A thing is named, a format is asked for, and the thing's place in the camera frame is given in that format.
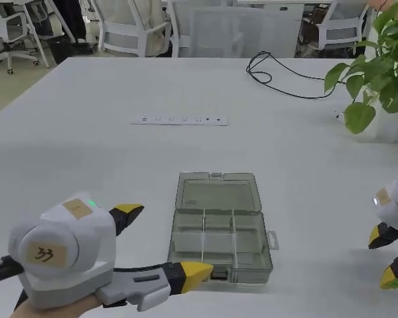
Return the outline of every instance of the white table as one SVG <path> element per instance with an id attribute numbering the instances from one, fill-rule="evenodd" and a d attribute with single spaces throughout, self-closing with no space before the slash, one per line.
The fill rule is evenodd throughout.
<path id="1" fill-rule="evenodd" d="M 337 60 L 282 60 L 323 76 Z M 344 89 L 324 101 L 275 93 L 247 74 L 247 60 L 71 58 L 0 112 L 0 256 L 11 227 L 81 189 L 104 207 L 141 202 L 118 238 L 118 266 L 164 262 L 178 173 L 253 172 L 268 229 L 276 230 L 270 282 L 246 293 L 192 292 L 137 316 L 100 318 L 398 317 L 398 290 L 379 289 L 398 244 L 367 250 L 378 223 L 374 193 L 398 177 L 398 145 L 354 141 L 334 117 Z M 272 62 L 274 84 L 323 94 Z M 227 115 L 228 127 L 133 126 L 143 114 Z M 0 283 L 0 318 L 21 287 Z"/>
<path id="2" fill-rule="evenodd" d="M 33 2 L 33 1 L 34 0 L 0 0 L 0 3 L 12 3 L 14 5 L 20 5 L 23 8 L 24 13 L 27 16 L 27 20 L 28 20 L 28 24 L 29 24 L 30 30 L 31 30 L 31 32 L 32 32 L 32 34 L 34 36 L 35 42 L 36 42 L 36 44 L 38 46 L 38 49 L 40 50 L 40 54 L 41 54 L 42 60 L 44 62 L 44 65 L 47 68 L 49 68 L 50 64 L 48 63 L 46 54 L 44 53 L 44 50 L 43 50 L 42 45 L 41 45 L 40 38 L 38 37 L 38 34 L 37 34 L 37 32 L 35 30 L 35 27 L 34 27 L 34 24 L 33 24 L 33 20 L 31 19 L 31 16 L 29 15 L 29 12 L 28 12 L 28 9 L 27 9 L 27 4 L 29 4 L 29 3 Z M 66 34 L 71 38 L 71 41 L 75 42 L 74 35 L 72 34 L 71 30 L 68 28 L 68 25 L 66 24 L 65 20 L 63 19 L 62 15 L 60 14 L 58 8 L 54 4 L 54 1 L 53 0 L 45 0 L 45 1 L 53 8 L 53 11 L 55 12 L 56 16 L 59 19 L 59 22 L 62 24 L 64 30 L 66 31 Z"/>

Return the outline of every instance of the black wire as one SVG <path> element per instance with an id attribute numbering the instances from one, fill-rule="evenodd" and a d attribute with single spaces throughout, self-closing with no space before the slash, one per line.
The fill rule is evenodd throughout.
<path id="1" fill-rule="evenodd" d="M 380 11 L 382 11 L 382 8 L 385 6 L 385 4 L 388 2 L 388 0 L 385 0 L 383 3 L 382 3 L 382 5 L 380 6 L 380 8 L 379 8 L 379 12 Z"/>
<path id="2" fill-rule="evenodd" d="M 280 61 L 278 61 L 278 59 L 276 59 L 270 52 L 261 51 L 260 53 L 258 53 L 257 55 L 255 55 L 255 56 L 249 61 L 249 64 L 248 64 L 247 67 L 246 67 L 246 73 L 248 73 L 256 82 L 258 82 L 258 83 L 260 83 L 260 84 L 262 84 L 262 85 L 264 85 L 264 86 L 267 86 L 268 88 L 271 88 L 271 89 L 273 89 L 273 90 L 275 90 L 275 91 L 278 91 L 279 93 L 282 93 L 282 94 L 285 94 L 285 95 L 288 95 L 288 96 L 292 96 L 292 97 L 296 97 L 296 98 L 301 98 L 301 99 L 322 99 L 322 98 L 325 98 L 325 97 L 330 96 L 330 95 L 334 92 L 334 89 L 336 88 L 336 85 L 337 85 L 338 83 L 345 84 L 345 83 L 342 82 L 342 81 L 338 81 L 338 83 L 332 88 L 332 90 L 331 90 L 329 93 L 327 93 L 326 95 L 323 95 L 323 96 L 316 96 L 316 97 L 300 96 L 300 95 L 296 95 L 296 94 L 294 94 L 294 93 L 289 93 L 289 92 L 287 92 L 287 91 L 282 91 L 281 89 L 278 89 L 278 88 L 276 88 L 276 87 L 274 87 L 274 86 L 270 86 L 270 85 L 269 85 L 269 83 L 270 83 L 271 81 L 273 81 L 273 76 L 272 76 L 270 73 L 267 73 L 267 72 L 264 72 L 264 71 L 254 71 L 254 70 L 253 70 L 253 69 L 254 69 L 255 67 L 257 67 L 260 63 L 264 62 L 266 59 L 268 59 L 268 58 L 270 58 L 270 57 L 271 57 L 274 61 L 276 61 L 278 64 L 280 64 L 282 67 L 284 67 L 286 70 L 288 70 L 288 71 L 290 71 L 291 73 L 294 73 L 295 75 L 298 75 L 298 76 L 300 76 L 300 77 L 302 77 L 302 78 L 308 78 L 308 79 L 310 79 L 310 80 L 318 80 L 318 81 L 324 81 L 324 78 L 315 78 L 315 77 L 313 77 L 313 76 L 307 76 L 307 75 L 300 74 L 300 73 L 298 73 L 298 72 L 296 72 L 296 71 L 294 71 L 294 70 L 288 68 L 286 65 L 282 64 L 282 63 L 281 63 Z M 260 61 L 256 62 L 256 63 L 254 63 L 254 62 L 256 61 L 256 59 L 258 59 L 258 58 L 262 58 L 262 59 L 261 59 Z M 263 81 L 262 79 L 259 79 L 257 76 L 255 76 L 256 74 L 263 74 L 263 75 L 266 75 L 266 76 L 268 76 L 269 79 L 268 79 L 267 81 Z"/>

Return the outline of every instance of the plastic storage box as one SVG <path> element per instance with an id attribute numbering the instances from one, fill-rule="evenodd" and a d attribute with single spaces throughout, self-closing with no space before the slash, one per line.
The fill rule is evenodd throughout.
<path id="1" fill-rule="evenodd" d="M 268 281 L 273 264 L 253 174 L 181 173 L 175 206 L 169 262 L 212 264 L 209 280 Z"/>

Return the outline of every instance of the floor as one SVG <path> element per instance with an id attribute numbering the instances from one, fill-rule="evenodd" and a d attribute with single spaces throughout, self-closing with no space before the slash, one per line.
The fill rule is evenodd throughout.
<path id="1" fill-rule="evenodd" d="M 57 19 L 53 16 L 51 18 L 52 27 L 54 33 L 59 35 L 60 24 Z M 87 40 L 94 41 L 96 35 L 98 35 L 97 23 L 87 23 L 88 38 Z M 34 85 L 38 80 L 50 72 L 56 64 L 54 63 L 53 57 L 49 49 L 46 49 L 46 55 L 48 61 L 51 64 L 51 68 L 46 68 L 44 65 L 33 66 L 32 61 L 14 59 L 13 69 L 15 73 L 13 75 L 7 74 L 6 62 L 0 63 L 0 110 L 6 107 L 15 98 L 20 96 L 24 91 Z M 114 56 L 111 52 L 101 53 L 98 52 L 96 56 Z"/>

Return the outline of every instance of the office chair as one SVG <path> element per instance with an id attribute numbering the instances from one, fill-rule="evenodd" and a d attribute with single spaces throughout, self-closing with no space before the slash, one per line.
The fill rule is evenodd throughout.
<path id="1" fill-rule="evenodd" d="M 274 15 L 262 9 L 193 9 L 189 57 L 252 58 L 262 50 L 271 50 L 276 26 Z"/>
<path id="2" fill-rule="evenodd" d="M 10 21 L 16 21 L 18 25 L 10 25 Z M 10 44 L 26 37 L 27 34 L 27 18 L 24 13 L 15 13 L 5 18 L 0 14 L 0 38 L 4 47 L 4 51 L 0 52 L 0 61 L 7 60 L 8 74 L 13 74 L 12 58 L 26 58 L 32 60 L 34 65 L 39 65 L 38 59 L 29 55 L 29 52 L 11 50 Z"/>
<path id="3" fill-rule="evenodd" d="M 304 41 L 317 51 L 351 47 L 362 41 L 367 10 L 365 1 L 333 0 L 321 22 L 304 19 Z"/>
<path id="4" fill-rule="evenodd" d="M 163 22 L 152 28 L 137 8 L 140 1 L 136 4 L 134 0 L 91 0 L 91 3 L 99 19 L 99 50 L 107 48 L 140 57 L 168 50 L 171 24 Z"/>
<path id="5" fill-rule="evenodd" d="M 228 0 L 168 0 L 168 12 L 171 16 L 173 35 L 172 57 L 184 54 L 190 43 L 190 18 L 193 9 L 205 7 L 227 7 Z"/>

